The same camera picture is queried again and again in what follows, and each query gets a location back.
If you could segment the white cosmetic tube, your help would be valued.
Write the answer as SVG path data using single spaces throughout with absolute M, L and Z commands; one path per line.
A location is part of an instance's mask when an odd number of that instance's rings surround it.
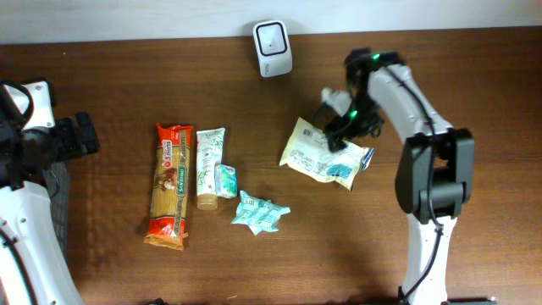
M 201 210 L 218 208 L 215 166 L 221 164 L 225 128 L 199 130 L 196 133 L 196 205 Z

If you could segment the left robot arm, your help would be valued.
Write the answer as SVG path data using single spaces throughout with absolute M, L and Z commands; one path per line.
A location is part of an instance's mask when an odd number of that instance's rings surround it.
M 87 112 L 57 119 L 45 79 L 1 82 L 1 302 L 80 304 L 66 264 L 67 161 L 97 153 Z

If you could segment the teal crinkled snack packet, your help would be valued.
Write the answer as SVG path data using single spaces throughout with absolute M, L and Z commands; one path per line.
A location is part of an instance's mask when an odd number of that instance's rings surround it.
M 280 218 L 289 213 L 289 207 L 275 205 L 270 200 L 253 197 L 246 191 L 241 191 L 241 201 L 231 224 L 246 225 L 255 236 L 261 232 L 273 233 L 279 230 L 277 224 Z

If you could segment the small teal white packet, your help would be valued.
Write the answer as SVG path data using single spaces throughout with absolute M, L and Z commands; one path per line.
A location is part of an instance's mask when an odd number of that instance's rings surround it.
M 215 189 L 218 197 L 231 199 L 237 197 L 237 177 L 235 168 L 218 164 L 215 166 Z

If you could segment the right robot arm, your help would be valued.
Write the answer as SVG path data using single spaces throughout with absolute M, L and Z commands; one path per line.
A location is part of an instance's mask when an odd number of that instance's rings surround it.
M 359 136 L 379 136 L 389 121 L 401 140 L 395 196 L 409 225 L 400 304 L 447 304 L 451 233 L 473 190 L 475 143 L 433 108 L 397 52 L 352 50 L 344 60 L 350 102 L 324 128 L 329 150 Z

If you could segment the orange spaghetti packet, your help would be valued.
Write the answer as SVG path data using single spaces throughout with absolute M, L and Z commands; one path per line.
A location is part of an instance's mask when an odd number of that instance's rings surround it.
M 182 251 L 191 165 L 191 125 L 157 126 L 156 167 L 144 242 Z

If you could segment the cream snack bag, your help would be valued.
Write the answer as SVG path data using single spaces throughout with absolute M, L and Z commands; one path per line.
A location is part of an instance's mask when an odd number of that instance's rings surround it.
M 349 191 L 355 177 L 362 173 L 371 162 L 372 147 L 359 147 L 344 141 L 346 148 L 331 152 L 325 134 L 303 118 L 296 121 L 279 166 L 287 165 L 317 182 L 337 182 Z

